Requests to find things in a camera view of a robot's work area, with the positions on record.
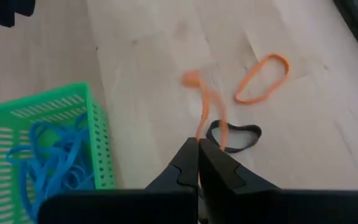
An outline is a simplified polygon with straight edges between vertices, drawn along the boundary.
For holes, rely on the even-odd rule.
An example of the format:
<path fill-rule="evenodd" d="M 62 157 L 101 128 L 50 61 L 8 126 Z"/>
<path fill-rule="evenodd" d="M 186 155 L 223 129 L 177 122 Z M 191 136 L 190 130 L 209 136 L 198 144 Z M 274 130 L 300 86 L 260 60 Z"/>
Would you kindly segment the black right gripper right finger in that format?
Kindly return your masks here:
<path fill-rule="evenodd" d="M 209 223 L 268 223 L 269 192 L 279 188 L 207 139 L 199 143 L 201 188 Z"/>

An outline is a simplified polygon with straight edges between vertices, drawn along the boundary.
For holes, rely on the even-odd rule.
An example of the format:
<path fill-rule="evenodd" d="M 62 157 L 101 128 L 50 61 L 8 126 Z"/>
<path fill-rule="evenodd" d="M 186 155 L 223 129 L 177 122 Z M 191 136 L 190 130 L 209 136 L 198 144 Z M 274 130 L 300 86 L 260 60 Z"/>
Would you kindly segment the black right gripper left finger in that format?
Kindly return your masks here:
<path fill-rule="evenodd" d="M 156 196 L 153 220 L 157 223 L 198 222 L 198 155 L 196 138 L 188 138 L 146 191 Z"/>

